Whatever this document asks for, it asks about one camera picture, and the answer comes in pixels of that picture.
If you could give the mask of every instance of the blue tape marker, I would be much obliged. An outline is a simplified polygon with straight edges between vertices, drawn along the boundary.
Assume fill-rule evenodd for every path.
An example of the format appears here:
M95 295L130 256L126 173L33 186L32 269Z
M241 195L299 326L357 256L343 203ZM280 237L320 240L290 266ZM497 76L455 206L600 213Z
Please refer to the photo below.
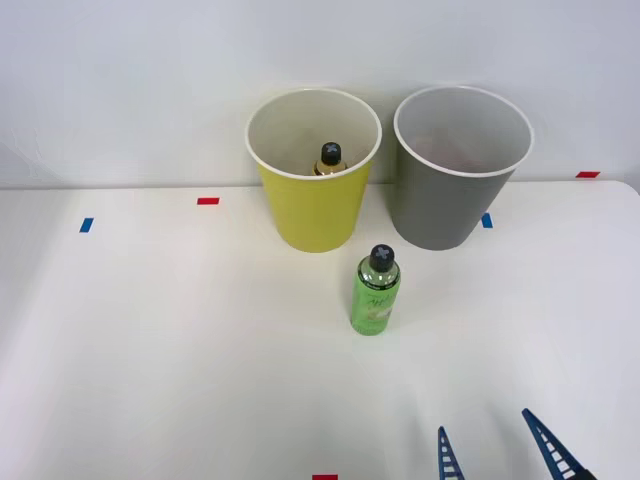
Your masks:
M82 222L82 226L80 227L80 233L89 233L91 225L93 225L93 218L85 218L84 222Z
M489 215L489 212L482 216L482 226L484 228L493 228L493 222L491 221L491 215Z

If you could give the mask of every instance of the white wall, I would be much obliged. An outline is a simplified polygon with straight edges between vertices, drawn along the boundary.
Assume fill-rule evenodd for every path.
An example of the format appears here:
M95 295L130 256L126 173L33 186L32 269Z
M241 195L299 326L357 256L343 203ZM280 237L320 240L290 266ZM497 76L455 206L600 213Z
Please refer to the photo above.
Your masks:
M516 178L601 170L637 188L638 5L2 0L0 187L253 184L243 128L274 92L344 88L388 125L411 91L465 83L529 114Z

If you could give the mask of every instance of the bottle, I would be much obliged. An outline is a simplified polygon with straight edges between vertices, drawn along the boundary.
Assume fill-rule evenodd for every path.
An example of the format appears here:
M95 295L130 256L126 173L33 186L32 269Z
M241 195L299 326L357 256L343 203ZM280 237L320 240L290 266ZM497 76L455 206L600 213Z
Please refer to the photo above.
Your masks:
M314 175L331 175L347 169L347 164L342 161L340 145L335 142L325 143L322 146L320 160L313 166Z
M362 335L378 335L387 328L393 302L400 288L400 267L393 249L376 245L362 259L356 272L351 326Z

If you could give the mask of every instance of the bottle inside yellow cup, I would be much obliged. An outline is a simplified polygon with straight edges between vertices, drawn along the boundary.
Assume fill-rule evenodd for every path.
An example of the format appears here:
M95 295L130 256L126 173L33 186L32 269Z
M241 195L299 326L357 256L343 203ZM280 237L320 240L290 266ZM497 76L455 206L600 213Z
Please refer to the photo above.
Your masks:
M313 166L313 174L316 176L331 175L346 170L347 164L342 160L342 150L335 142L325 143L322 146L322 154Z

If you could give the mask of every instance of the bottle label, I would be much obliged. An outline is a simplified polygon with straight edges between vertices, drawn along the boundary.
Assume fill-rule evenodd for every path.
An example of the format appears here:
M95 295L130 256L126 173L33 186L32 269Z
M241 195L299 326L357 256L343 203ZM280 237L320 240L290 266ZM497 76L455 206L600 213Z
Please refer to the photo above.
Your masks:
M377 335L387 328L399 288L400 278L391 288L371 288L356 273L351 309L351 326L354 330L362 335Z

